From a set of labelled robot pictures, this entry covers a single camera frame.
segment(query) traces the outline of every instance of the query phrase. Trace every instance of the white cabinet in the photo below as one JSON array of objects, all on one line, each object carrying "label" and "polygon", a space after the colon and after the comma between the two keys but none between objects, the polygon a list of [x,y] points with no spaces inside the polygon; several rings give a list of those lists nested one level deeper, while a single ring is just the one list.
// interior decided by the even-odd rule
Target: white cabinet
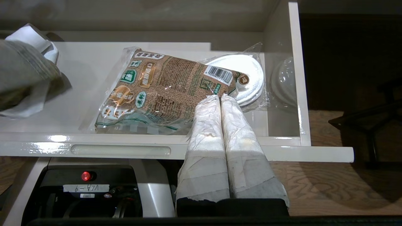
[{"label": "white cabinet", "polygon": [[[311,147],[297,2],[67,0],[54,8],[56,17],[31,22],[64,40],[55,42],[60,51],[58,66],[69,78],[72,90],[47,102],[43,111],[30,118],[0,119],[0,155],[183,159],[185,135],[79,130],[88,109],[92,108],[89,114],[95,119],[96,108],[105,96],[105,78],[123,48],[139,46],[197,61],[239,52],[261,41],[264,52],[260,58],[267,81],[275,65],[293,57],[297,94],[295,108],[246,113],[267,158],[353,161],[352,148]],[[2,15],[0,20],[12,22],[18,16]]]}]

